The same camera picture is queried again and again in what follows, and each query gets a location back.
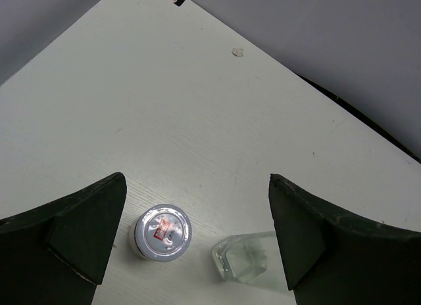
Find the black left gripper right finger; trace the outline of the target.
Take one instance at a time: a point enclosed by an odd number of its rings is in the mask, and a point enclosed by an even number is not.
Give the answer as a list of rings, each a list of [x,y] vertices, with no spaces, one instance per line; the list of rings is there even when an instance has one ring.
[[[278,174],[268,198],[296,303],[420,303],[418,232],[359,216]]]

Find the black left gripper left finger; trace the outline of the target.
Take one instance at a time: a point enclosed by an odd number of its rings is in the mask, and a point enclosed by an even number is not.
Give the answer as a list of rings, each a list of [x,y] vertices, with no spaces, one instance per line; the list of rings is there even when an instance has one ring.
[[[2,304],[91,304],[126,201],[113,173],[71,195],[1,220]]]

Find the clear round glass oil bottle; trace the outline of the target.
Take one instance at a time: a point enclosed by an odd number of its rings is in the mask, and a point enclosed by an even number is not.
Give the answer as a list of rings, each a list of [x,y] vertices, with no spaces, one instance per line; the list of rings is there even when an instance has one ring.
[[[289,293],[274,231],[229,236],[212,248],[212,257],[224,281]]]

